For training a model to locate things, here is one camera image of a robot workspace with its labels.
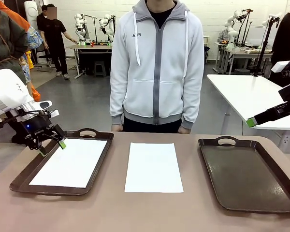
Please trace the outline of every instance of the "hand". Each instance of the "hand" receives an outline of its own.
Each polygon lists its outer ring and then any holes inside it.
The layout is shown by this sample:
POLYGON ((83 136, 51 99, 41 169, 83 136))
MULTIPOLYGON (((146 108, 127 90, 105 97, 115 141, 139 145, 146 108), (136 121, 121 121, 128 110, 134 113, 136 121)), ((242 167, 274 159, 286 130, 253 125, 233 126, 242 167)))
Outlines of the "hand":
POLYGON ((112 127, 111 127, 112 132, 121 132, 123 130, 124 130, 124 127, 122 126, 122 124, 118 124, 118 125, 112 124, 112 127))
POLYGON ((46 50, 49 49, 49 46, 47 45, 47 43, 44 43, 44 47, 45 47, 46 50))
POLYGON ((186 128, 183 128, 182 126, 180 126, 179 129, 178 129, 178 133, 179 134, 190 134, 191 133, 191 129, 186 129, 186 128))

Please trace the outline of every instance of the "hoodie drawstring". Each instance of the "hoodie drawstring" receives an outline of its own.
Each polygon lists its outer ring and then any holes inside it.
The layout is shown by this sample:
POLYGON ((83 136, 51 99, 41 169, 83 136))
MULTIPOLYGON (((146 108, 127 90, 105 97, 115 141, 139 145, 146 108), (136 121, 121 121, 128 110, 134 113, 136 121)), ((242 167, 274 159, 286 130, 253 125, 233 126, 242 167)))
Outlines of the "hoodie drawstring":
POLYGON ((134 12, 134 33, 135 33, 135 54, 137 63, 141 66, 140 54, 139 54, 139 37, 137 32, 137 24, 136 24, 136 13, 134 12))
POLYGON ((184 76, 187 74, 187 66, 188 66, 188 12, 185 11, 185 19, 186 19, 186 38, 185 38, 185 68, 184 68, 184 76))

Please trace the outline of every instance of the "hoodie zipper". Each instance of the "hoodie zipper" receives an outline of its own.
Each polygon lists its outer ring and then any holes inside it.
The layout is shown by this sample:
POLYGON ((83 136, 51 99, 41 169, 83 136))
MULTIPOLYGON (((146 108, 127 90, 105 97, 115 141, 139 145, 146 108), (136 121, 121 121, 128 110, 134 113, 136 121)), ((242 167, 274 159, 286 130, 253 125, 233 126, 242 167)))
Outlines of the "hoodie zipper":
POLYGON ((137 22, 144 20, 153 20, 156 27, 156 55, 155 55, 155 69, 154 69, 154 86, 153 86, 153 116, 154 125, 159 125, 159 100, 160 100, 160 74, 161 74, 161 59, 162 59, 162 41, 163 41, 163 30, 166 23, 170 20, 184 20, 181 17, 169 17, 165 20, 162 27, 159 28, 157 22, 153 17, 146 16, 137 22))

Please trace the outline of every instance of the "tray handle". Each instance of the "tray handle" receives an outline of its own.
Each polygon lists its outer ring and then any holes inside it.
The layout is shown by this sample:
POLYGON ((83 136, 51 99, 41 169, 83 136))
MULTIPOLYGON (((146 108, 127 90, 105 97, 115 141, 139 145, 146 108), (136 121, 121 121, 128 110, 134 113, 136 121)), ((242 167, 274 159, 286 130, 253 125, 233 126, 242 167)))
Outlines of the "tray handle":
POLYGON ((236 146, 241 142, 240 140, 238 140, 234 137, 231 137, 231 136, 221 136, 221 137, 214 139, 213 141, 216 143, 216 146, 236 146), (222 139, 231 139, 231 140, 235 141, 235 145, 233 145, 233 144, 219 144, 219 141, 222 139))
POLYGON ((83 129, 80 129, 77 131, 70 132, 69 135, 72 137, 80 137, 80 138, 95 138, 95 137, 99 137, 101 135, 101 133, 96 131, 95 129, 92 129, 92 128, 83 128, 83 129), (93 132, 94 135, 90 135, 90 134, 89 135, 82 135, 82 132, 85 132, 85 131, 93 132))

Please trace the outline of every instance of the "orange jacket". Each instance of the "orange jacket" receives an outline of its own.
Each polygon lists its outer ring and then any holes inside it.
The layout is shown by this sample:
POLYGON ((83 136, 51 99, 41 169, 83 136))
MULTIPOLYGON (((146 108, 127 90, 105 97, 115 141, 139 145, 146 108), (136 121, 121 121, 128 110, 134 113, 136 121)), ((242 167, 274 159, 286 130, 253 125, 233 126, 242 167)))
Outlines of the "orange jacket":
POLYGON ((4 5, 0 1, 0 10, 5 12, 12 20, 14 20, 19 26, 21 26, 26 32, 28 31, 30 27, 30 23, 27 22, 22 16, 20 16, 18 13, 10 10, 6 5, 4 5))

